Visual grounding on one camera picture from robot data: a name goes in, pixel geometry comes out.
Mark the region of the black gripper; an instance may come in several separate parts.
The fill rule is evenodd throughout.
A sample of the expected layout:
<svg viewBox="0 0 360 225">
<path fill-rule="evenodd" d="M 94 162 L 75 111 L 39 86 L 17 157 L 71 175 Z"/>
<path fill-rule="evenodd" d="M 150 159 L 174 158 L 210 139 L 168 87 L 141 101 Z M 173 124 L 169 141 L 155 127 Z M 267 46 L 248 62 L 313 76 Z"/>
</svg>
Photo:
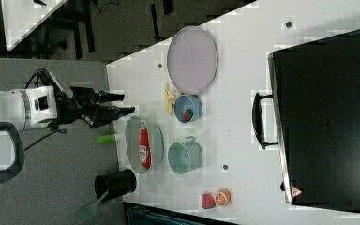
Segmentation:
<svg viewBox="0 0 360 225">
<path fill-rule="evenodd" d="M 54 89 L 57 117 L 48 124 L 50 130 L 57 130 L 60 125 L 71 124 L 78 119 L 83 120 L 90 128 L 99 128 L 135 112 L 134 107 L 98 106 L 99 103 L 123 101 L 124 94 L 96 92 L 93 88 L 77 86 L 71 86 L 70 91 L 72 97 L 58 88 Z"/>
</svg>

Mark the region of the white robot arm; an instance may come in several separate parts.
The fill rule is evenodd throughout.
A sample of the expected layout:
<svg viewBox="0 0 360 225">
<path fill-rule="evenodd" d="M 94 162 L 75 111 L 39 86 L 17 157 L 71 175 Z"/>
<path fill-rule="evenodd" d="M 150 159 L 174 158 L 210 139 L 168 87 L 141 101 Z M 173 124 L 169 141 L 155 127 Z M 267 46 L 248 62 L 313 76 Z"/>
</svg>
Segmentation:
<svg viewBox="0 0 360 225">
<path fill-rule="evenodd" d="M 112 106 L 123 94 L 72 87 L 68 91 L 51 86 L 0 91 L 0 184 L 14 178 L 25 161 L 20 132 L 48 128 L 51 134 L 80 119 L 90 128 L 110 124 L 135 112 L 133 107 Z"/>
</svg>

